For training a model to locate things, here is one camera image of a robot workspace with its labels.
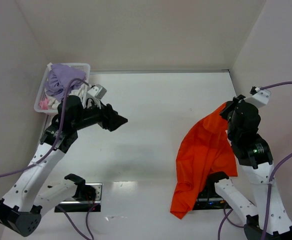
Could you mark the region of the orange t shirt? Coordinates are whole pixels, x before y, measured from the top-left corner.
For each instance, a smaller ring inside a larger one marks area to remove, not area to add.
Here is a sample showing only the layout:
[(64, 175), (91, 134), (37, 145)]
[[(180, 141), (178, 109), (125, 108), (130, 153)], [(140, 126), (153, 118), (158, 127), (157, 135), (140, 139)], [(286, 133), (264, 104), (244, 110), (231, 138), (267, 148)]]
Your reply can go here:
[(220, 116), (225, 107), (223, 103), (199, 120), (180, 144), (175, 160), (177, 183), (170, 207), (170, 213), (178, 219), (193, 209), (208, 175), (217, 172), (224, 172), (229, 177), (238, 175), (226, 133), (228, 122)]

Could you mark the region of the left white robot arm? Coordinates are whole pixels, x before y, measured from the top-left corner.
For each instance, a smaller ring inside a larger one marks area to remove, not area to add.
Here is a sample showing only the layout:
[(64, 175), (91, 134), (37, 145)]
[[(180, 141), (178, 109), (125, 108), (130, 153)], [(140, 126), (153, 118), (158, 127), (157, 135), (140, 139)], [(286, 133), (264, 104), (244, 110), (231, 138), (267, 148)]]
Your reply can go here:
[(94, 200), (96, 191), (84, 178), (73, 173), (40, 193), (46, 179), (78, 139), (78, 131), (92, 125), (113, 132), (128, 119), (110, 104), (92, 103), (83, 107), (79, 97), (71, 95), (58, 106), (58, 114), (44, 131), (29, 165), (13, 187), (0, 198), (0, 224), (23, 237), (31, 235), (42, 217), (67, 199)]

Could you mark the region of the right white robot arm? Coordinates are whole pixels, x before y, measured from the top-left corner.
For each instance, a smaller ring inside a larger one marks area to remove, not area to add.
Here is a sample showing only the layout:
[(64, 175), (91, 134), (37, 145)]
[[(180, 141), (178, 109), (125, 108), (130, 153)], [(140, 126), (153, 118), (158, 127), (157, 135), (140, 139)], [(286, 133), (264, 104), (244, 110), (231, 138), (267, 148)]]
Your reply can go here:
[(248, 240), (292, 240), (292, 221), (277, 187), (273, 156), (268, 143), (258, 134), (259, 108), (269, 98), (268, 93), (239, 95), (220, 112), (227, 121), (231, 149), (248, 177), (255, 202), (241, 194), (223, 171), (210, 174), (206, 183), (240, 218)]

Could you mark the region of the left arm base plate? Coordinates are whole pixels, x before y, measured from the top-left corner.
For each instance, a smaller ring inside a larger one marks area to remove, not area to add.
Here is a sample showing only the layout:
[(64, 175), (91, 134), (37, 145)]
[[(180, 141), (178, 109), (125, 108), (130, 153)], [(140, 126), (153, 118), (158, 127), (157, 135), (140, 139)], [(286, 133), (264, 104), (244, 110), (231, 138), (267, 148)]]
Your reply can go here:
[(86, 213), (91, 207), (92, 212), (101, 211), (102, 183), (86, 183), (83, 193), (74, 198), (67, 198), (58, 207), (67, 213)]

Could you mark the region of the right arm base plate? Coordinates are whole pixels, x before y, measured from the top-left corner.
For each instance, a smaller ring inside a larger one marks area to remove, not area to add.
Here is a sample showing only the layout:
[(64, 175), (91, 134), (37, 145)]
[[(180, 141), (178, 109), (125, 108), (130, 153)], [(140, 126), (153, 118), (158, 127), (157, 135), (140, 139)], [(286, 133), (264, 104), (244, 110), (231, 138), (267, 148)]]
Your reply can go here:
[(227, 202), (210, 186), (205, 186), (198, 194), (193, 211), (229, 209)]

